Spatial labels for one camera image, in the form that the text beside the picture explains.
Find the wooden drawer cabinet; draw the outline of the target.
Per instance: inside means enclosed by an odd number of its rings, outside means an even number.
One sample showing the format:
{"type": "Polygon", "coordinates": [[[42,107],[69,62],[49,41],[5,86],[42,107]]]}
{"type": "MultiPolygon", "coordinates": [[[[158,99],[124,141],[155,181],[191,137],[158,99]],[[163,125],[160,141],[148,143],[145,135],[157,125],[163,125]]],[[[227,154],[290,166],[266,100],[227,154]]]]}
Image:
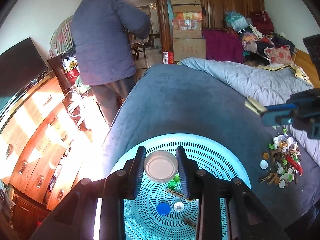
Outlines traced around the wooden drawer cabinet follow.
{"type": "Polygon", "coordinates": [[[53,210],[76,184],[92,143],[63,105],[57,78],[23,97],[1,131],[1,181],[53,210]]]}

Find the wooden clothespin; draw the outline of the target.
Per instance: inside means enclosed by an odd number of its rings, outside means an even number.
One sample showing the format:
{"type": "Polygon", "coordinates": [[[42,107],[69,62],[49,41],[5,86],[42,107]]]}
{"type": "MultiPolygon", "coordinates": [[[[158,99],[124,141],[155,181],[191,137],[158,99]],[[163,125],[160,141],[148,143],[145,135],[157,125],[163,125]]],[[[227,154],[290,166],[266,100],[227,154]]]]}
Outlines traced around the wooden clothespin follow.
{"type": "Polygon", "coordinates": [[[257,100],[249,96],[245,101],[245,106],[257,115],[262,115],[267,111],[266,107],[261,105],[257,100]]]}
{"type": "Polygon", "coordinates": [[[263,183],[263,182],[265,182],[265,181],[267,181],[267,180],[270,180],[273,176],[274,176],[274,174],[270,173],[268,176],[260,179],[260,180],[259,180],[259,183],[263,183]]]}

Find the purple cloth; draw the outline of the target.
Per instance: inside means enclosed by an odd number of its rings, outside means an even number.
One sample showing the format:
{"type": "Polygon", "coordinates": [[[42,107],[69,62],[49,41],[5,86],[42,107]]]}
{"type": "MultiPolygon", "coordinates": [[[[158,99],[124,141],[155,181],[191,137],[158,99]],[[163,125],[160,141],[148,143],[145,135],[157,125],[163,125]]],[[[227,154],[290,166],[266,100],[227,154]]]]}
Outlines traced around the purple cloth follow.
{"type": "Polygon", "coordinates": [[[207,60],[243,63],[242,44],[235,36],[210,28],[203,28],[202,35],[206,40],[207,60]]]}

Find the wooden headboard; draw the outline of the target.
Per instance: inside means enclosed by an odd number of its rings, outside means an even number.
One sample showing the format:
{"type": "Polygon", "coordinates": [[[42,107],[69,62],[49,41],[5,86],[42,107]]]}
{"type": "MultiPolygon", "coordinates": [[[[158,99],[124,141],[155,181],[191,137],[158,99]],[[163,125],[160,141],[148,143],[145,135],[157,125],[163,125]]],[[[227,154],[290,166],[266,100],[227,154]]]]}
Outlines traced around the wooden headboard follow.
{"type": "Polygon", "coordinates": [[[303,68],[315,88],[320,88],[319,77],[316,66],[312,63],[309,54],[297,49],[294,56],[294,63],[303,68]]]}

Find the large white jar lid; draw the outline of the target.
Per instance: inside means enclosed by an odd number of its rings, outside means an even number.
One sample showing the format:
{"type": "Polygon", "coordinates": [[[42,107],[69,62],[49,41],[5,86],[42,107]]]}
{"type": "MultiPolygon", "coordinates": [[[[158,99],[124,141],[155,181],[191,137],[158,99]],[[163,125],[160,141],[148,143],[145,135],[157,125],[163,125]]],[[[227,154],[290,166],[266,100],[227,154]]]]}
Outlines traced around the large white jar lid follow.
{"type": "Polygon", "coordinates": [[[155,183],[167,183],[178,171],[178,161],[172,153],[158,150],[148,154],[144,160],[144,172],[155,183]]]}

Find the white bottle cap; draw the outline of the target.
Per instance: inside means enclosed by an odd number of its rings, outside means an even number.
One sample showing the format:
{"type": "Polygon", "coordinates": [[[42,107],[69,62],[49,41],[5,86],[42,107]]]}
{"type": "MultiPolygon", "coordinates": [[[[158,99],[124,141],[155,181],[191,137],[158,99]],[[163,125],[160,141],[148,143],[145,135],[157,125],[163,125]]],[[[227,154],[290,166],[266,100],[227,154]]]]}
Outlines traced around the white bottle cap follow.
{"type": "Polygon", "coordinates": [[[265,159],[260,162],[260,168],[262,170],[266,170],[268,168],[268,162],[265,159]]]}

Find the blue bottle cap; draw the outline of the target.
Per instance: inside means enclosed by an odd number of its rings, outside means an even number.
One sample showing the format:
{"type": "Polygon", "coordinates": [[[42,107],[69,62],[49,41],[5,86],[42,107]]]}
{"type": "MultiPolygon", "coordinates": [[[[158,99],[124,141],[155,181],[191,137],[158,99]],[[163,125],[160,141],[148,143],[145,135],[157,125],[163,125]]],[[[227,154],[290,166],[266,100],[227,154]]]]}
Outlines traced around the blue bottle cap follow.
{"type": "Polygon", "coordinates": [[[170,213],[171,208],[168,203],[158,203],[156,211],[161,216],[166,216],[170,213]]]}

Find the light blue quilt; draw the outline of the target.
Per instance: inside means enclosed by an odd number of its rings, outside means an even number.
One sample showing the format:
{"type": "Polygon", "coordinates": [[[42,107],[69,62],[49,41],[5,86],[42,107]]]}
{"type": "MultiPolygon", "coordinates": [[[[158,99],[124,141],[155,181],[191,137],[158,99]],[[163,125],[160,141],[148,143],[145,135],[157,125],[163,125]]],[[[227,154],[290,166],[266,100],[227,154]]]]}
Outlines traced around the light blue quilt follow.
{"type": "Polygon", "coordinates": [[[250,96],[263,106],[285,103],[290,95],[313,88],[313,85],[295,77],[290,66],[265,69],[195,57],[181,60],[179,64],[206,72],[245,98],[250,96]]]}

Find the teal perforated plastic basket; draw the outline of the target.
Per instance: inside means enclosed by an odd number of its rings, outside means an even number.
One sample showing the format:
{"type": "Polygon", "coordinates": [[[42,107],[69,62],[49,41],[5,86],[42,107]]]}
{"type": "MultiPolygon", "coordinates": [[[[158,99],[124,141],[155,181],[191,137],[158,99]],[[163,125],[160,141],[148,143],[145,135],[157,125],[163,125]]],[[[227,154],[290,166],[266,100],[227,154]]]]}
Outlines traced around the teal perforated plastic basket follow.
{"type": "MultiPolygon", "coordinates": [[[[164,150],[172,154],[182,146],[189,159],[197,162],[200,169],[216,178],[232,180],[241,178],[247,186],[250,180],[240,160],[225,146],[211,139],[193,134],[167,134],[141,142],[146,153],[164,150]]],[[[167,191],[166,183],[155,183],[143,174],[140,192],[135,200],[124,201],[124,222],[127,239],[194,239],[199,204],[188,201],[182,194],[181,183],[175,193],[167,191]],[[183,202],[182,212],[175,212],[173,205],[183,202]],[[168,203],[171,211],[166,216],[157,213],[158,203],[168,203]]]]}

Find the pile of clothes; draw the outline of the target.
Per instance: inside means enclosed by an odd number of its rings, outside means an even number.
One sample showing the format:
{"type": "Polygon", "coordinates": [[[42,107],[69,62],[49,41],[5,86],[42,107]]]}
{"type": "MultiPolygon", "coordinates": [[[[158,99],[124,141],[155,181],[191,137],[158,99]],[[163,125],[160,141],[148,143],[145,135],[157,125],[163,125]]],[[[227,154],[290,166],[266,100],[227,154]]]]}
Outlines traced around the pile of clothes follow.
{"type": "Polygon", "coordinates": [[[253,12],[251,18],[236,11],[225,12],[225,24],[237,33],[246,61],[263,66],[294,62],[296,46],[274,31],[273,22],[265,10],[253,12]]]}

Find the person in blue jacket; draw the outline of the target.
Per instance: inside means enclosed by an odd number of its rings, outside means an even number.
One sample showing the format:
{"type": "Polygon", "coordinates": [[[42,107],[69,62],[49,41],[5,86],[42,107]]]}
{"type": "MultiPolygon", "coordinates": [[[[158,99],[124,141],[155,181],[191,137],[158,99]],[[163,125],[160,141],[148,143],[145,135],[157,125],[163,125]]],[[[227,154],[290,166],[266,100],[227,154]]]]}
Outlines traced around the person in blue jacket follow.
{"type": "Polygon", "coordinates": [[[148,15],[126,0],[82,0],[72,17],[80,77],[93,90],[109,125],[120,109],[118,101],[136,84],[127,33],[143,40],[150,28],[148,15]]]}

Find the green bottle cap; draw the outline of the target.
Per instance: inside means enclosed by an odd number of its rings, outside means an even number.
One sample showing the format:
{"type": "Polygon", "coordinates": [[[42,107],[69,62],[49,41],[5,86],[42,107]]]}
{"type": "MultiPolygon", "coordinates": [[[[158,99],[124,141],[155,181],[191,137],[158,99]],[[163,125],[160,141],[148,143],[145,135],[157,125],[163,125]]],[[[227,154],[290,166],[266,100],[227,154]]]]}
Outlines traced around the green bottle cap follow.
{"type": "Polygon", "coordinates": [[[167,183],[167,188],[171,189],[171,190],[175,190],[177,188],[177,182],[174,180],[170,180],[167,183]]]}

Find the stacked cardboard boxes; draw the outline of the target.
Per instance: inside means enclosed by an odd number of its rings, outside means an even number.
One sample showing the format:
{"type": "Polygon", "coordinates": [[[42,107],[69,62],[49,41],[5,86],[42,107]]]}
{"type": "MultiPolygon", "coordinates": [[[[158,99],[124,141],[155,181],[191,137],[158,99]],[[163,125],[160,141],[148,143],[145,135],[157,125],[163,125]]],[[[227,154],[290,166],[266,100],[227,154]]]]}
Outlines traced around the stacked cardboard boxes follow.
{"type": "Polygon", "coordinates": [[[175,61],[189,57],[206,57],[206,40],[202,36],[202,5],[200,0],[170,0],[172,45],[175,61]]]}

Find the white cap in basket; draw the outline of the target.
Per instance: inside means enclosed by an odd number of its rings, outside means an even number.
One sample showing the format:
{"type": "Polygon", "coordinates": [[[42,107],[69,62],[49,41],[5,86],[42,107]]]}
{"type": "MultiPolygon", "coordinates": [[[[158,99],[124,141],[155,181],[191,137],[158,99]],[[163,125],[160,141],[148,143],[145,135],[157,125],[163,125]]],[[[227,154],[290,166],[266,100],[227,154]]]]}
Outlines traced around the white cap in basket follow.
{"type": "Polygon", "coordinates": [[[185,208],[185,205],[183,202],[176,202],[174,205],[173,205],[173,209],[175,212],[182,212],[185,208]]]}

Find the orange bottle cap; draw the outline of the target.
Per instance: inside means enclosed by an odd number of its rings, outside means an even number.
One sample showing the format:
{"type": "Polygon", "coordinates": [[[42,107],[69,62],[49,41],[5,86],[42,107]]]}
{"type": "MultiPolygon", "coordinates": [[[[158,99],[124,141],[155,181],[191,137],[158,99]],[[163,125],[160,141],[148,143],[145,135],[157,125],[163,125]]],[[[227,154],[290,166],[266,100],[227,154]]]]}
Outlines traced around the orange bottle cap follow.
{"type": "Polygon", "coordinates": [[[263,153],[263,158],[264,159],[268,159],[269,158],[269,154],[267,152],[263,153]]]}

